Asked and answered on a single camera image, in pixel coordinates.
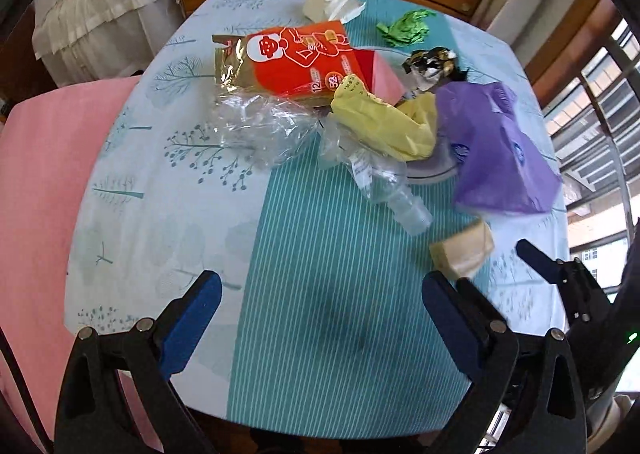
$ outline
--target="purple package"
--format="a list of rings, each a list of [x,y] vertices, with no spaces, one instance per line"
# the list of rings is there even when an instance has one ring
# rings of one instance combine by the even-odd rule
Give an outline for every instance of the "purple package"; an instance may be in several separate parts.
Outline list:
[[[562,179],[516,122],[501,82],[451,82],[436,92],[438,124],[460,163],[454,203],[507,214],[551,211]]]

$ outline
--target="pink bed sheet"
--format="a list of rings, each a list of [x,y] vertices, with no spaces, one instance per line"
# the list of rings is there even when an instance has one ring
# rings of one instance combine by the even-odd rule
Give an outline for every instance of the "pink bed sheet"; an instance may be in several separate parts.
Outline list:
[[[138,79],[78,84],[22,102],[0,135],[0,325],[52,438],[74,342],[63,314],[76,217],[102,143]],[[131,387],[129,380],[127,397]],[[1,361],[0,389],[34,437]],[[144,413],[139,401],[132,405],[134,414]],[[139,425],[153,436],[148,422]]]

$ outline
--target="bolt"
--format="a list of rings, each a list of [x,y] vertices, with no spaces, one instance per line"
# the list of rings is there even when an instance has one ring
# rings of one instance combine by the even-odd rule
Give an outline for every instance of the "bolt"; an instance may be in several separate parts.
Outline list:
[[[562,330],[559,330],[558,328],[551,328],[551,336],[557,341],[564,340],[564,333],[562,333]]]
[[[154,325],[154,320],[149,317],[145,317],[144,319],[140,319],[136,322],[136,329],[138,331],[149,331]]]
[[[80,340],[88,339],[94,333],[94,329],[90,326],[85,326],[78,332],[78,338]]]
[[[489,328],[491,328],[496,333],[504,333],[505,331],[507,331],[507,325],[501,320],[492,320]]]
[[[590,399],[590,400],[595,400],[601,394],[602,394],[602,388],[601,387],[598,387],[598,389],[594,389],[593,387],[591,387],[591,389],[589,389],[589,392],[587,393],[587,398]]]

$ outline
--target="blue sticker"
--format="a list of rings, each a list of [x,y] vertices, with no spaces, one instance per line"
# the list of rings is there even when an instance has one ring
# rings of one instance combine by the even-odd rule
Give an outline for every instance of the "blue sticker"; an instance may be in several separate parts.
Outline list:
[[[515,153],[520,165],[524,165],[524,151],[516,142],[513,142],[513,152]]]
[[[469,148],[465,144],[451,144],[451,151],[453,156],[456,157],[458,163],[465,163],[466,155],[469,154]]]

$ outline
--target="light blue tablecloth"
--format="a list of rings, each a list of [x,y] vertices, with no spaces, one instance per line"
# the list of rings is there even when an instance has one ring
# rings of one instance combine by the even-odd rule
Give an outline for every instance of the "light blue tablecloth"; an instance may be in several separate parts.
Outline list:
[[[376,22],[414,5],[364,0],[347,25],[353,46],[383,46]],[[450,207],[455,178],[414,186],[434,214],[409,237],[368,205],[344,168],[319,171],[317,143],[274,171],[210,144],[211,34],[304,25],[304,0],[207,0],[162,49],[114,124],[76,224],[65,324],[128,329],[156,316],[202,269],[223,302],[184,373],[187,405],[250,426],[323,437],[403,436],[441,427],[467,383],[420,301],[428,243],[472,217]],[[448,16],[428,19],[415,48],[459,51],[476,82],[518,95],[522,129],[557,170],[542,116],[507,45]],[[555,289],[511,251],[527,237],[566,257],[562,199],[535,221],[492,222],[498,244],[474,282],[514,329],[561,324]]]

